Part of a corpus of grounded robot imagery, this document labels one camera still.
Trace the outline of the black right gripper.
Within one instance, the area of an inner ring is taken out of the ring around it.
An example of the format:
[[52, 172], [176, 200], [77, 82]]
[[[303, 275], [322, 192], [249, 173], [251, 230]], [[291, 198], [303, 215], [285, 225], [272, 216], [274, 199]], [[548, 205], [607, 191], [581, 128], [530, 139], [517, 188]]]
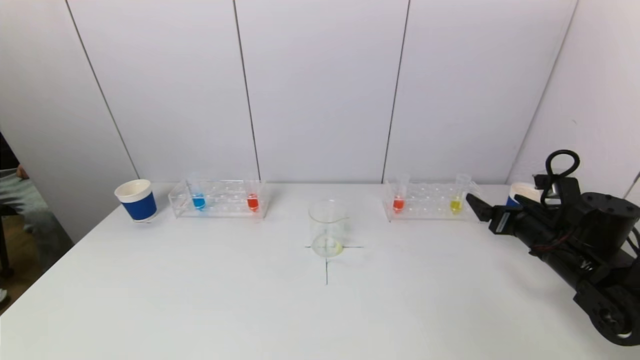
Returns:
[[535, 200], [516, 193], [513, 202], [518, 206], [491, 206], [473, 193], [467, 193], [466, 202], [477, 219], [489, 223], [495, 235], [512, 236], [532, 248], [541, 246], [546, 239], [546, 226], [537, 217]]

